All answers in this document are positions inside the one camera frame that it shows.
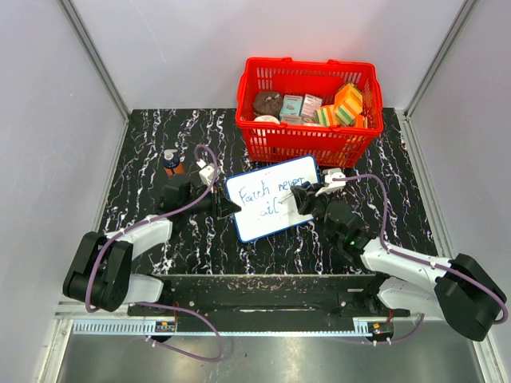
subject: brown bottle with blue label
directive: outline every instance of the brown bottle with blue label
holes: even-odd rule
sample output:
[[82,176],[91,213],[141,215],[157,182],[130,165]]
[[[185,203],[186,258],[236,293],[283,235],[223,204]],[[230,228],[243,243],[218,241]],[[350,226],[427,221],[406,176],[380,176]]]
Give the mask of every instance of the brown bottle with blue label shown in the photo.
[[184,174],[184,166],[176,153],[177,149],[167,149],[163,152],[163,166],[167,176],[172,177],[175,174]]

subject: floor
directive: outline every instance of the floor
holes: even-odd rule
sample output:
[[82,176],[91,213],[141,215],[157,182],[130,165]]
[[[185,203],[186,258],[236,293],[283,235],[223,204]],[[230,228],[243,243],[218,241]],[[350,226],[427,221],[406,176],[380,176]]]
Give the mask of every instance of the floor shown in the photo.
[[[115,231],[154,212],[167,179],[161,162],[166,148],[177,148],[192,180],[199,183],[193,158],[197,144],[217,154],[222,176],[246,172],[252,163],[235,109],[136,110],[128,127],[113,178],[101,228]],[[433,236],[422,206],[406,146],[393,109],[383,110],[385,129],[373,140],[354,174],[380,176],[389,193],[388,239],[399,246],[436,255]],[[338,193],[351,204],[370,231],[381,225],[382,196],[373,181],[352,182]],[[213,221],[206,215],[189,218],[189,225],[162,247],[136,260],[133,270],[153,274],[353,274],[335,255],[313,223],[259,239],[251,245],[238,240],[232,218]]]
[[[402,332],[411,324],[402,324]],[[172,338],[204,356],[215,338]],[[483,382],[473,347],[446,324],[426,323],[408,342],[374,348],[338,338],[227,338],[226,358],[204,363],[151,348],[143,337],[73,335],[59,383]]]

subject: teal box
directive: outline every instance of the teal box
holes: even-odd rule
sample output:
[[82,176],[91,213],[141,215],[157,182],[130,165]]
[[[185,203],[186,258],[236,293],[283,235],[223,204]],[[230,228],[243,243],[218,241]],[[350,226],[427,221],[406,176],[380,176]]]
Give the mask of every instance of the teal box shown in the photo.
[[284,103],[280,109],[280,120],[283,116],[299,116],[302,110],[303,97],[301,96],[284,96]]

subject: gray floor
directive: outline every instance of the gray floor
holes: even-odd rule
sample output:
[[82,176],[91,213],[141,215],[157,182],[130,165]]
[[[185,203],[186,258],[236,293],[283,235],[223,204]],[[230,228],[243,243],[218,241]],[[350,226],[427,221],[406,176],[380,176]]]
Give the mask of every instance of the gray floor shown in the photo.
[[[410,324],[398,323],[399,333]],[[213,356],[215,338],[173,338]],[[142,337],[73,335],[60,383],[130,382],[482,382],[471,342],[446,324],[426,323],[415,338],[374,348],[331,338],[227,338],[220,363],[203,363]]]

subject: blue border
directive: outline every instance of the blue border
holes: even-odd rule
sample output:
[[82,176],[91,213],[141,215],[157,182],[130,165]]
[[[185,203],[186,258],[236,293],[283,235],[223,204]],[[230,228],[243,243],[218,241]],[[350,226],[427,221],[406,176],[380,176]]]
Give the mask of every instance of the blue border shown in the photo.
[[[234,176],[230,176],[229,178],[227,178],[225,180],[225,191],[227,192],[227,197],[229,199],[231,199],[231,196],[229,195],[229,189],[227,187],[227,182],[229,180],[232,180],[233,178],[236,178],[236,177],[241,177],[241,176],[244,176],[248,173],[255,173],[255,172],[260,172],[261,170],[264,170],[264,169],[268,169],[268,168],[273,168],[274,166],[279,166],[281,164],[285,164],[287,162],[293,162],[293,161],[296,161],[296,160],[300,160],[302,158],[306,158],[306,157],[310,157],[312,158],[312,160],[314,161],[314,166],[316,168],[316,181],[319,183],[319,176],[318,176],[318,164],[316,163],[316,158],[314,158],[313,155],[307,155],[307,156],[301,156],[301,157],[296,157],[296,158],[293,158],[292,160],[287,160],[287,161],[282,161],[282,162],[279,162],[277,164],[273,164],[273,165],[268,165],[268,166],[265,166],[264,168],[259,168],[259,169],[256,169],[256,170],[251,170],[250,172],[243,172],[243,173],[240,173],[240,174],[235,174]],[[273,235],[275,233],[280,233],[281,231],[286,231],[287,229],[289,229],[290,227],[296,227],[298,225],[301,225],[302,223],[305,223],[305,222],[310,222],[310,221],[313,221],[314,219],[305,219],[304,221],[302,222],[298,222],[297,224],[295,225],[291,225],[291,226],[288,226],[282,230],[278,230],[278,231],[273,231],[272,233],[268,233],[268,234],[265,234],[265,235],[261,235],[260,237],[257,237],[257,238],[254,238],[254,239],[249,239],[248,241],[243,241],[241,239],[241,236],[240,236],[240,229],[238,228],[238,221],[236,221],[236,215],[234,215],[234,224],[236,225],[236,231],[238,232],[238,239],[240,240],[240,242],[242,243],[250,243],[250,242],[254,242],[256,241],[257,239],[261,239],[261,238],[264,238],[264,237],[268,237],[269,235]]]

